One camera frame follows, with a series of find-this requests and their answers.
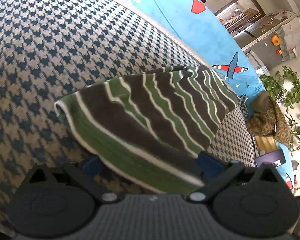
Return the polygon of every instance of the mirror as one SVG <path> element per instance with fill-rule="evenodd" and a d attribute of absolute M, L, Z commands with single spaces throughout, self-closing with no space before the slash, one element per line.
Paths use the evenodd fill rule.
<path fill-rule="evenodd" d="M 265 15 L 257 0 L 232 0 L 215 13 L 229 33 L 240 32 Z"/>

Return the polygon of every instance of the striped cloth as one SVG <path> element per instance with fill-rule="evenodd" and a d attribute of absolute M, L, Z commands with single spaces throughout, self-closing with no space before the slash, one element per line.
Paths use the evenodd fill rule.
<path fill-rule="evenodd" d="M 238 104 L 206 66 L 102 81 L 55 103 L 75 138 L 118 174 L 158 193 L 203 186 L 196 163 Z"/>

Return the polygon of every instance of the countertop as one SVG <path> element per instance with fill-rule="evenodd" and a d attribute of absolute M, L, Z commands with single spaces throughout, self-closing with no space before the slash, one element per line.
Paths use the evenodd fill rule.
<path fill-rule="evenodd" d="M 285 20 L 277 20 L 273 16 L 265 16 L 235 35 L 234 40 L 240 46 L 242 51 L 246 51 L 258 41 L 261 41 L 271 33 L 275 32 L 282 25 L 290 22 L 296 16 L 296 14 L 293 14 Z"/>

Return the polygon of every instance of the blue blanket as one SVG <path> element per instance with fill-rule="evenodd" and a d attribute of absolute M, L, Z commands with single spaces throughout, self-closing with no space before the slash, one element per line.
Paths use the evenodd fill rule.
<path fill-rule="evenodd" d="M 127 0 L 155 19 L 194 49 L 224 76 L 238 95 L 249 96 L 247 105 L 264 90 L 251 63 L 215 15 L 200 0 Z M 289 150 L 279 145 L 286 163 L 278 167 L 282 177 L 293 178 Z"/>

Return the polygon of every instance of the orange toy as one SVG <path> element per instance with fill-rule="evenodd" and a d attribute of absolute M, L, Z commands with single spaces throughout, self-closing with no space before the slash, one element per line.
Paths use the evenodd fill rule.
<path fill-rule="evenodd" d="M 281 40 L 279 39 L 279 37 L 277 35 L 273 35 L 271 37 L 271 42 L 274 46 L 279 46 L 281 44 Z"/>

